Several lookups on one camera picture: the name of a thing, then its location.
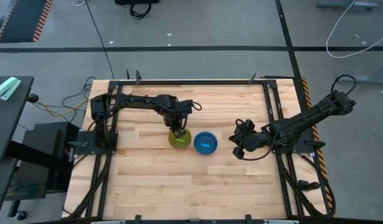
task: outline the blue bowl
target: blue bowl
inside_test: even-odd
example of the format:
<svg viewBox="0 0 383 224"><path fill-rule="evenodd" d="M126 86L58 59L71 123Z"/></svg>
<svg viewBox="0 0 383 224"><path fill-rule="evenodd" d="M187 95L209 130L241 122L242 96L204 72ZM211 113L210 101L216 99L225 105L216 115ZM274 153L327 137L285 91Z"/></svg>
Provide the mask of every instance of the blue bowl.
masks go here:
<svg viewBox="0 0 383 224"><path fill-rule="evenodd" d="M216 150L217 139L212 133L203 131L194 138L194 147L199 153L209 155Z"/></svg>

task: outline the orange and black hazard tape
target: orange and black hazard tape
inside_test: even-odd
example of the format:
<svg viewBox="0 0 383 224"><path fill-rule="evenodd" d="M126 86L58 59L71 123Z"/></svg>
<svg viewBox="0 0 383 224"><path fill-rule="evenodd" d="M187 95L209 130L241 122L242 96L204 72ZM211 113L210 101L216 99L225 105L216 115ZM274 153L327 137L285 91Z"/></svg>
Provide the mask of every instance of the orange and black hazard tape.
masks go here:
<svg viewBox="0 0 383 224"><path fill-rule="evenodd" d="M308 83L306 82L305 78L302 78L302 83L303 83L303 89L304 89L305 95L306 95L306 103L307 103L308 107L310 108L311 107L310 93L309 93ZM311 128L313 130L314 140L319 141L317 127L314 125ZM316 152L317 152L318 160L319 160L319 163L320 163L321 173L322 173L324 178L328 179L327 171L326 171L326 164L324 162L323 152L322 152L321 149L317 149ZM329 193L329 190L328 190L327 186L325 186L325 189L326 189L326 196L327 196L327 201L328 201L328 207L330 209L332 209L333 208L333 198L331 197L331 194Z"/></svg>
<svg viewBox="0 0 383 224"><path fill-rule="evenodd" d="M34 42L37 42L40 39L40 35L42 35L42 30L44 24L47 20L47 15L49 15L50 8L52 7L52 0L46 0L46 4L44 5L42 15L40 16L39 22L37 23L37 27L34 34Z"/></svg>
<svg viewBox="0 0 383 224"><path fill-rule="evenodd" d="M17 0L15 0L14 3L12 4L12 8L11 8L9 14L7 15L7 19L6 19L6 21L4 22L4 24L3 24L3 26L2 26L2 29L1 29L1 31L0 31L0 40L1 40L1 38L2 38L2 34L3 34L3 32L4 32L4 29L6 28L6 24L7 24L7 22L8 22L9 19L10 19L11 13L12 13L12 11L14 10L14 8L16 7L16 4L17 4Z"/></svg>

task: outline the black mat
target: black mat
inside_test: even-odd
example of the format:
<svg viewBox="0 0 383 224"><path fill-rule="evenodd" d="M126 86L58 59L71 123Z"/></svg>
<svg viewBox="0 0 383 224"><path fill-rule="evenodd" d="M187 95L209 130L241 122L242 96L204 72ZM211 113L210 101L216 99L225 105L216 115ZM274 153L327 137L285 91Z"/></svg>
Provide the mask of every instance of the black mat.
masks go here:
<svg viewBox="0 0 383 224"><path fill-rule="evenodd" d="M37 42L52 0L16 0L0 31L0 43Z"/></svg>

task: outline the black table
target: black table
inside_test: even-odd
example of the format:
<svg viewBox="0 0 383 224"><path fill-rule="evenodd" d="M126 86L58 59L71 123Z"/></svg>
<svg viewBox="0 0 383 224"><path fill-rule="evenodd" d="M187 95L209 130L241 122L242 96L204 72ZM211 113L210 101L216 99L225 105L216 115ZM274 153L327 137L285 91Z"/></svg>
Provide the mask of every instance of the black table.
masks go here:
<svg viewBox="0 0 383 224"><path fill-rule="evenodd" d="M0 77L0 84L9 77ZM0 99L0 208L17 165L16 158L4 159L7 147L16 130L22 110L28 99L33 77L16 77L21 84L7 101Z"/></svg>
<svg viewBox="0 0 383 224"><path fill-rule="evenodd" d="M0 77L0 84L2 84L8 78L9 77ZM21 84L17 87L12 96L7 101L0 99L0 209L6 197L6 194L8 193L7 190L13 178L13 174L16 169L18 160L21 160L24 163L24 165L28 167L29 163L31 163L31 165L35 164L36 167L41 166L48 169L64 172L64 174L69 174L72 168L72 163L69 162L68 159L63 159L60 157L60 155L53 155L54 150L52 150L50 154L45 153L49 151L49 148L54 149L53 146L49 147L49 145L55 144L55 141L51 141L52 138L44 138L45 134L40 135L40 141L31 141L28 143L25 142L25 144L27 145L11 140L14 131L16 130L19 118L21 117L22 110L24 109L25 103L27 102L27 99L29 97L31 86L34 81L33 77L16 78L21 80ZM32 137L31 135L34 134L31 131L27 132L29 133L26 134L28 134L28 136L30 137ZM55 130L55 133L52 137L55 138L58 134L59 131ZM32 174L28 175L30 177L28 179L30 179L31 181L32 179L37 179L33 178ZM45 181L45 183L33 184L35 186L29 187L27 188L27 190L32 190L32 188L38 188L34 190L37 190L39 195L44 196L46 186L38 185L47 184L47 181Z"/></svg>

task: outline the black floor stripe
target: black floor stripe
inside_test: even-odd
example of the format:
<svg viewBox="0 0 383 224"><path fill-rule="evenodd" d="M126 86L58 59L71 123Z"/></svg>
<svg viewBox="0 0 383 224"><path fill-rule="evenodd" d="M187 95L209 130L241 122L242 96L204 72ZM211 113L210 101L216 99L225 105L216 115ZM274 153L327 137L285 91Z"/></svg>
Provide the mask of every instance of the black floor stripe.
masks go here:
<svg viewBox="0 0 383 224"><path fill-rule="evenodd" d="M287 51L277 46L105 47L107 52ZM0 53L104 52L102 47L0 48Z"/></svg>
<svg viewBox="0 0 383 224"><path fill-rule="evenodd" d="M301 73L299 71L298 62L296 61L296 56L292 46L292 41L291 41L290 33L288 31L288 26L286 25L283 6L281 5L280 0L275 0L275 2L276 2L277 12L278 12L278 17L280 18L281 28L283 29L285 44L288 49L288 55L290 56L293 74L295 77L300 78Z"/></svg>
<svg viewBox="0 0 383 224"><path fill-rule="evenodd" d="M359 51L362 47L330 47L331 52ZM294 52L325 52L326 47L293 47ZM106 47L107 52L177 52L177 51L273 51L287 52L285 46L179 46L179 47ZM383 47L373 47L370 52L383 52ZM0 53L82 53L104 52L102 47L56 48L0 48Z"/></svg>
<svg viewBox="0 0 383 224"><path fill-rule="evenodd" d="M4 11L2 17L0 18L0 28L3 26L4 22L6 21L7 16L9 15L13 4L14 4L14 0L11 0L6 10Z"/></svg>
<svg viewBox="0 0 383 224"><path fill-rule="evenodd" d="M330 52L357 52L360 50L364 50L367 47L328 47ZM326 52L326 47L294 47L294 51L301 52ZM373 47L368 51L383 51L383 47Z"/></svg>

